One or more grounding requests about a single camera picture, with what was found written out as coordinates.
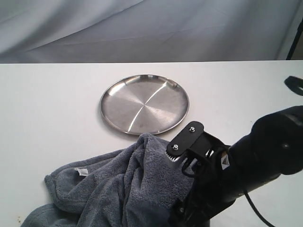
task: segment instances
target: stainless steel plate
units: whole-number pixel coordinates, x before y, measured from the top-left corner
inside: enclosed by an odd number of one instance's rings
[[[186,116],[189,100],[176,82],[155,75],[125,78],[102,96],[100,110],[119,131],[159,134],[178,125]]]

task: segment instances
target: white table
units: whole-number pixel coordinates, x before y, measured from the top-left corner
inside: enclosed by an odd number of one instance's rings
[[[250,132],[261,116],[303,105],[283,83],[303,77],[303,61],[0,65],[0,226],[16,227],[49,197],[44,176],[77,160],[132,144],[136,137],[107,127],[99,99],[114,82],[156,74],[178,82],[190,109],[172,139],[196,120],[227,144]],[[281,176],[251,193],[277,227],[302,225],[303,174]],[[213,227],[263,227],[240,198],[212,220]]]

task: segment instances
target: fleece towel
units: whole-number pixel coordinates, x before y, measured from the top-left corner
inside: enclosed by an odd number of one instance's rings
[[[126,149],[55,170],[45,177],[53,204],[34,210],[22,227],[166,226],[192,184],[167,166],[167,144],[143,134]]]

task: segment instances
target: bolt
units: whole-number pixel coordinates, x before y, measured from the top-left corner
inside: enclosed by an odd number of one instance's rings
[[[174,144],[174,145],[172,146],[172,149],[173,149],[173,150],[178,150],[178,148],[179,148],[179,147],[178,147],[177,144]]]
[[[289,145],[287,143],[284,143],[284,144],[282,144],[282,147],[285,148],[285,149],[288,149]]]
[[[195,132],[195,128],[194,128],[194,127],[190,127],[190,128],[189,128],[189,131],[190,131],[190,132]]]

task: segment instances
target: warning label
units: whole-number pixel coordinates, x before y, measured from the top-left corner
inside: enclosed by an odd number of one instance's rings
[[[228,160],[228,154],[226,152],[222,153],[221,166],[222,166],[222,170],[224,170],[224,169],[226,169],[227,167],[230,166],[229,160]]]

